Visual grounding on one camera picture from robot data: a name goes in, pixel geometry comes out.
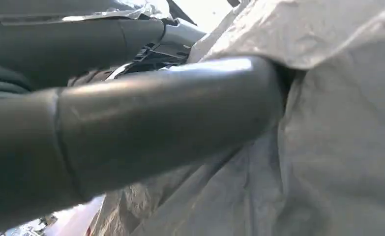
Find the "vacuum wand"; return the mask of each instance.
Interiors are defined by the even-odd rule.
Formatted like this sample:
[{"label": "vacuum wand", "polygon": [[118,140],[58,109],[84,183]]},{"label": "vacuum wand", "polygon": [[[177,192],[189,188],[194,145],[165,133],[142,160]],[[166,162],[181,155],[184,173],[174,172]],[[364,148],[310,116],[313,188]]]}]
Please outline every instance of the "vacuum wand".
[{"label": "vacuum wand", "polygon": [[283,97],[258,57],[0,100],[0,231],[248,142]]}]

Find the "vacuum hose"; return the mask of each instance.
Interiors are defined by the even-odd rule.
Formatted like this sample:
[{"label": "vacuum hose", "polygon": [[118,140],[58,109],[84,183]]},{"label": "vacuum hose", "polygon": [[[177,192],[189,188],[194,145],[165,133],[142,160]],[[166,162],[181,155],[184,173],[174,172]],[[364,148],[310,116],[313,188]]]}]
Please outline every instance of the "vacuum hose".
[{"label": "vacuum hose", "polygon": [[258,57],[1,99],[0,231],[239,147],[282,112]]}]

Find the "plastic part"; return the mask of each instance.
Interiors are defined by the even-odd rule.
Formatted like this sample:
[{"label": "plastic part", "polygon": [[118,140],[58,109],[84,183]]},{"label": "plastic part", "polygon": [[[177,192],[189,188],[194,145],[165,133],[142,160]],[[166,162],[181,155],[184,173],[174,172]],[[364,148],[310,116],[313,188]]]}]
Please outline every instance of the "plastic part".
[{"label": "plastic part", "polygon": [[92,69],[131,61],[163,31],[160,20],[0,24],[0,80],[15,83],[23,77],[31,90],[66,86]]},{"label": "plastic part", "polygon": [[165,33],[162,39],[152,51],[170,55],[176,58],[186,59],[189,51],[198,40],[205,36],[196,25],[183,19],[175,19],[176,26],[165,25]]},{"label": "plastic part", "polygon": [[0,21],[5,25],[57,23],[110,17],[171,18],[166,0],[0,0]]},{"label": "plastic part", "polygon": [[0,230],[236,147],[274,126],[261,58],[191,64],[0,100]]}]

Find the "gray car cover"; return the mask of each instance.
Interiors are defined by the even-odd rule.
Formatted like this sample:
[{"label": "gray car cover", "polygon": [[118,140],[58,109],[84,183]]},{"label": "gray car cover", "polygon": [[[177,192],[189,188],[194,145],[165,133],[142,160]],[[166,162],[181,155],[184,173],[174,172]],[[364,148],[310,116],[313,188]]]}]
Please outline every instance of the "gray car cover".
[{"label": "gray car cover", "polygon": [[189,61],[234,55],[304,71],[278,128],[108,194],[93,234],[385,235],[385,0],[244,1]]}]

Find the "black plastic tube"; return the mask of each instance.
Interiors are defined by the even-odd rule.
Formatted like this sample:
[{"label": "black plastic tube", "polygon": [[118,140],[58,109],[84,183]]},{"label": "black plastic tube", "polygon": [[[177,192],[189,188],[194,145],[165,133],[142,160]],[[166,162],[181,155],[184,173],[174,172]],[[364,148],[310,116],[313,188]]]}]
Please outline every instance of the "black plastic tube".
[{"label": "black plastic tube", "polygon": [[282,104],[257,57],[0,100],[0,231],[239,147]]}]

